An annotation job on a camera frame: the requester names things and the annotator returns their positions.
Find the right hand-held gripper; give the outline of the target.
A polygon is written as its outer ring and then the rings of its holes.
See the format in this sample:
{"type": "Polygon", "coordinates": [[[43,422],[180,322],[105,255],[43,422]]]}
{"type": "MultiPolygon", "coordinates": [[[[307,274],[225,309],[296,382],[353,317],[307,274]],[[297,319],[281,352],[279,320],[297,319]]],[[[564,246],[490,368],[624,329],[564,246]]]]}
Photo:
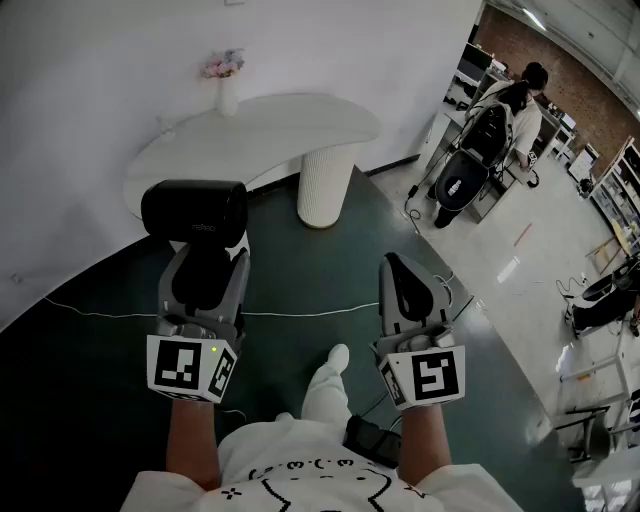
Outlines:
{"type": "Polygon", "coordinates": [[[396,410],[465,396],[465,348],[455,344],[446,324],[449,294],[429,270],[387,253],[379,267],[379,314],[386,337],[370,348],[396,410]],[[401,328],[421,329],[400,333],[401,328]]]}

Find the black hair dryer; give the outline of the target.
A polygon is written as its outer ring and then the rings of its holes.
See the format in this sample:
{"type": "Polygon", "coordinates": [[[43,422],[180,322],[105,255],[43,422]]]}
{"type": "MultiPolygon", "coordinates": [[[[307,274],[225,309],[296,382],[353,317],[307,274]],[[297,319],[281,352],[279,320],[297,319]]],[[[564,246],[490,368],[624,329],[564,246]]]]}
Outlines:
{"type": "Polygon", "coordinates": [[[146,231],[188,249],[170,279],[173,296],[192,309],[211,310],[222,300],[232,272],[228,250],[243,238],[246,187],[218,180],[164,180],[141,200],[146,231]]]}

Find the white oval table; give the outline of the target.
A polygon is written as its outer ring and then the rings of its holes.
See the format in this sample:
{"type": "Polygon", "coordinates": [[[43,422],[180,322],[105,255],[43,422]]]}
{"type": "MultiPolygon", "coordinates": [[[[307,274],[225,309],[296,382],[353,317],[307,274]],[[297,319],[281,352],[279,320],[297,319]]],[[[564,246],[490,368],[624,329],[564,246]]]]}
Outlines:
{"type": "Polygon", "coordinates": [[[364,107],[325,94],[284,94],[240,102],[235,115],[209,110],[178,123],[168,141],[155,138],[131,162],[124,200],[135,215],[153,185],[166,179],[256,184],[266,173],[298,159],[297,214],[324,229],[339,219],[362,144],[380,134],[364,107]]]}

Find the person's right forearm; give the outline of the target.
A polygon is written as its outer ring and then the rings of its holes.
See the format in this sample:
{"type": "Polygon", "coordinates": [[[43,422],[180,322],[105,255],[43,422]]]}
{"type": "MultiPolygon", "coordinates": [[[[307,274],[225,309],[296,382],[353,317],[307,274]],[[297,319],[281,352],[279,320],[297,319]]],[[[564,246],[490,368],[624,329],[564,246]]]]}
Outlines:
{"type": "Polygon", "coordinates": [[[440,405],[407,409],[401,424],[400,479],[417,486],[436,470],[452,464],[440,405]]]}

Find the person's white shoe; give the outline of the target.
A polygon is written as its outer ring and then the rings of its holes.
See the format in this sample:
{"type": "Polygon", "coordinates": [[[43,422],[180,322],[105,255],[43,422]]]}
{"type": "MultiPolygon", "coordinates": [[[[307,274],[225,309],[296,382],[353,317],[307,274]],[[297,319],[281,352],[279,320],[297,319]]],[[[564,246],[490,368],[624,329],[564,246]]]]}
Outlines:
{"type": "Polygon", "coordinates": [[[341,375],[348,367],[350,351],[345,344],[335,345],[329,352],[326,365],[338,375],[341,375]]]}

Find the person's white trousers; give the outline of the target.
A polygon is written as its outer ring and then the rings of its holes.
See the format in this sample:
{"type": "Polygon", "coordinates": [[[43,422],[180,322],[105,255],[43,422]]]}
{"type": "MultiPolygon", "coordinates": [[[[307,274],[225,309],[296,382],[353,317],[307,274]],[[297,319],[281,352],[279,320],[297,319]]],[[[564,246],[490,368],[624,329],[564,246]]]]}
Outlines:
{"type": "Polygon", "coordinates": [[[311,378],[300,419],[345,427],[351,418],[342,373],[347,363],[325,362],[311,378]]]}

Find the black waist pouch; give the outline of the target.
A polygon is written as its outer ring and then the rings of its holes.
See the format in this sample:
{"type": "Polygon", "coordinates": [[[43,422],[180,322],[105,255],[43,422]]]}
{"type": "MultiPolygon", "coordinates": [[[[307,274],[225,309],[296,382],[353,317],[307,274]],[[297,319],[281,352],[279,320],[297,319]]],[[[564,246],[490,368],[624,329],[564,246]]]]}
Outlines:
{"type": "Polygon", "coordinates": [[[396,469],[399,465],[401,436],[354,415],[347,422],[343,446],[370,462],[396,469]]]}

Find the black office chair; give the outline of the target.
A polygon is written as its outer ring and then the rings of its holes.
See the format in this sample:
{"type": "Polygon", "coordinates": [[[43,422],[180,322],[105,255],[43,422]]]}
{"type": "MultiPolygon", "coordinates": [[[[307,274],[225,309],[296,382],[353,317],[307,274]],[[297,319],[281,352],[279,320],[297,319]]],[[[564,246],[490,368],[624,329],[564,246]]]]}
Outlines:
{"type": "Polygon", "coordinates": [[[629,330],[640,337],[640,257],[628,259],[610,275],[590,286],[581,296],[591,306],[570,304],[565,320],[574,335],[584,333],[611,322],[622,320],[631,313],[629,330]]]}

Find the white ceramic vase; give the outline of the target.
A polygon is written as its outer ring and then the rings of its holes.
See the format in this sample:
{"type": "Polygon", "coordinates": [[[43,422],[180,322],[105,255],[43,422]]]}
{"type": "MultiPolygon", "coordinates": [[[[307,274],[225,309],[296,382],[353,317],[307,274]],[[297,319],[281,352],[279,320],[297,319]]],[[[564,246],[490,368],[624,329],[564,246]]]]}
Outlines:
{"type": "Polygon", "coordinates": [[[216,110],[224,117],[232,117],[238,110],[236,78],[219,78],[217,85],[216,110]]]}

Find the wooden stool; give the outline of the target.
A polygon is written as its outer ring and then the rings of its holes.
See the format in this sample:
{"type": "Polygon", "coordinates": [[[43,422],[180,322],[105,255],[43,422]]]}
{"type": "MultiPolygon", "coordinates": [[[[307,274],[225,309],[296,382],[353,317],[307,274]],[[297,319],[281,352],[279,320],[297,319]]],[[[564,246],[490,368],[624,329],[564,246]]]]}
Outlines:
{"type": "Polygon", "coordinates": [[[631,226],[622,226],[616,220],[612,220],[611,228],[613,234],[585,255],[600,275],[611,269],[614,264],[632,257],[636,246],[640,244],[640,238],[637,237],[639,230],[635,222],[632,222],[631,226]]]}

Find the black metal stool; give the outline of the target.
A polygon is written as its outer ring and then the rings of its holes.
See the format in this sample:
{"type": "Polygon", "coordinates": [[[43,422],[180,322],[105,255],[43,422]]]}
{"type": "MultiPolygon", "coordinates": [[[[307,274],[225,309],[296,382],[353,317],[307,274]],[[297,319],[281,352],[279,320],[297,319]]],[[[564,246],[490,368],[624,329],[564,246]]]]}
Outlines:
{"type": "Polygon", "coordinates": [[[571,464],[600,462],[609,456],[613,446],[610,430],[606,426],[606,414],[609,409],[610,406],[605,405],[568,411],[567,415],[583,415],[583,418],[555,428],[556,431],[577,425],[583,428],[581,440],[568,448],[571,464]]]}

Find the pink and blue flower bouquet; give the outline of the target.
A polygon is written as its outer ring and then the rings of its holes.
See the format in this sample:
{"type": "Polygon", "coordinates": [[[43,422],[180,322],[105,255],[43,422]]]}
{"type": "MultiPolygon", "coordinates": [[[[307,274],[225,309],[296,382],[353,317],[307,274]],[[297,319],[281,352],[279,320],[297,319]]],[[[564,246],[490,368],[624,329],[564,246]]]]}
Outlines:
{"type": "Polygon", "coordinates": [[[204,79],[230,78],[242,70],[244,63],[242,48],[214,52],[203,63],[200,75],[204,79]]]}

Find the wooden storage shelf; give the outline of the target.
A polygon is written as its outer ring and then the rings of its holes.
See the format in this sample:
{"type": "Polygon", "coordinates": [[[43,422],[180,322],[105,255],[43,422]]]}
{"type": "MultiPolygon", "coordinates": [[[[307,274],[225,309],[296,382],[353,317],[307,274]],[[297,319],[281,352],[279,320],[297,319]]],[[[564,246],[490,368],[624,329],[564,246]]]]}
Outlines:
{"type": "Polygon", "coordinates": [[[633,252],[640,247],[640,149],[628,137],[604,174],[596,181],[590,198],[607,221],[616,221],[627,235],[633,252]]]}

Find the dark computer monitor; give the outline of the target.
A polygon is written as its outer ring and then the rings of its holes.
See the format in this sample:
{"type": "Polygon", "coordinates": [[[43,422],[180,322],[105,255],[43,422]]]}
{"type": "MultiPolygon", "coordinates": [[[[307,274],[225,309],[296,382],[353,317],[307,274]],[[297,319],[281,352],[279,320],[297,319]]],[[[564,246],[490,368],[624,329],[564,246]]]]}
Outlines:
{"type": "Polygon", "coordinates": [[[457,71],[469,79],[479,82],[486,70],[491,66],[493,58],[490,54],[473,44],[464,47],[457,71]]]}

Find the white table frame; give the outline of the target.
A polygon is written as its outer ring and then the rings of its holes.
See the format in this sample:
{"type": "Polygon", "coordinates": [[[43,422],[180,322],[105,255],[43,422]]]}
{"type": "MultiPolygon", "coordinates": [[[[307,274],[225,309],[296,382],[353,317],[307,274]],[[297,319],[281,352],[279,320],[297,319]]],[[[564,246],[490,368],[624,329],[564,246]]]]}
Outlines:
{"type": "Polygon", "coordinates": [[[591,365],[567,374],[561,374],[559,381],[566,383],[576,381],[587,376],[592,376],[598,371],[613,368],[620,384],[620,391],[616,394],[600,398],[592,405],[599,407],[611,405],[616,402],[629,400],[636,389],[636,382],[633,375],[632,349],[631,343],[636,338],[628,327],[628,322],[621,323],[619,334],[616,336],[616,346],[613,353],[604,359],[593,362],[591,365]]]}

